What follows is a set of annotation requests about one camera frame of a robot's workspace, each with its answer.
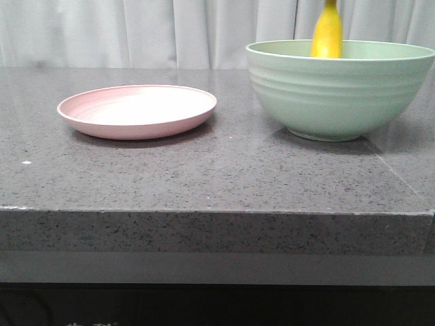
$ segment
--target curtain fold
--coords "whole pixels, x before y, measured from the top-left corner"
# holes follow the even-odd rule
[[[309,39],[323,0],[0,0],[0,66],[245,69]],[[338,0],[345,39],[435,48],[434,0]]]

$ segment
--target bowl rim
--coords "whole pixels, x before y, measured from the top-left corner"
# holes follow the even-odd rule
[[[416,48],[420,50],[426,50],[429,53],[426,55],[421,56],[410,56],[407,58],[317,58],[312,56],[292,56],[289,54],[276,54],[276,53],[270,53],[270,52],[264,52],[264,51],[258,51],[254,50],[251,47],[259,45],[259,44],[267,44],[267,43],[296,43],[296,42],[307,42],[312,41],[312,39],[277,39],[277,40],[270,40],[270,41],[259,41],[254,42],[251,44],[248,44],[245,46],[245,49],[248,52],[257,53],[257,54],[263,54],[266,56],[273,56],[277,58],[295,58],[300,60],[318,60],[318,61],[331,61],[331,62],[393,62],[393,61],[407,61],[407,60],[420,60],[424,58],[431,58],[435,57],[435,50],[431,48],[426,48],[423,46],[415,46],[412,44],[405,44],[405,43],[395,43],[395,42],[384,42],[384,41],[364,41],[364,40],[356,40],[356,39],[346,39],[343,40],[343,43],[371,43],[371,44],[387,44],[387,45],[394,45],[394,46],[401,46],[404,48]]]

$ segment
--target gray countertop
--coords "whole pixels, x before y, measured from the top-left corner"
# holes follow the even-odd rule
[[[355,141],[298,138],[247,71],[0,69],[0,250],[313,255],[435,251],[435,71]],[[74,131],[64,98],[177,84],[211,92],[194,130],[149,141]]]

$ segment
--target banana stem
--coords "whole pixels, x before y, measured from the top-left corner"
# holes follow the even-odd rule
[[[337,0],[325,0],[325,7],[337,6]]]

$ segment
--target plate rim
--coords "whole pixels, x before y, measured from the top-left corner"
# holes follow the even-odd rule
[[[100,92],[100,91],[106,91],[106,90],[117,90],[117,89],[122,89],[122,88],[177,88],[177,89],[195,91],[195,92],[200,92],[202,94],[205,94],[209,98],[211,98],[212,105],[210,106],[210,108],[208,108],[207,110],[204,110],[203,112],[201,112],[199,114],[190,115],[188,117],[183,117],[181,119],[168,120],[165,122],[157,122],[157,123],[150,123],[150,124],[98,124],[98,123],[91,122],[89,120],[78,119],[76,117],[72,117],[72,116],[67,115],[66,113],[62,112],[62,106],[66,102],[68,102],[74,98],[86,96],[86,95],[92,94],[94,92]],[[81,123],[81,124],[93,125],[93,126],[106,126],[106,127],[158,126],[160,124],[170,124],[173,122],[180,122],[183,120],[192,119],[194,117],[198,117],[200,115],[206,114],[210,111],[213,111],[216,108],[217,103],[218,103],[218,100],[216,99],[216,96],[214,96],[212,93],[210,93],[206,90],[201,90],[199,88],[194,88],[194,87],[189,87],[189,86],[180,86],[180,85],[171,85],[171,84],[134,84],[134,85],[121,85],[121,86],[110,86],[110,87],[104,87],[104,88],[97,88],[94,90],[87,90],[85,92],[74,94],[72,96],[65,98],[57,105],[57,112],[61,117],[63,117],[66,120],[74,121],[74,122]]]

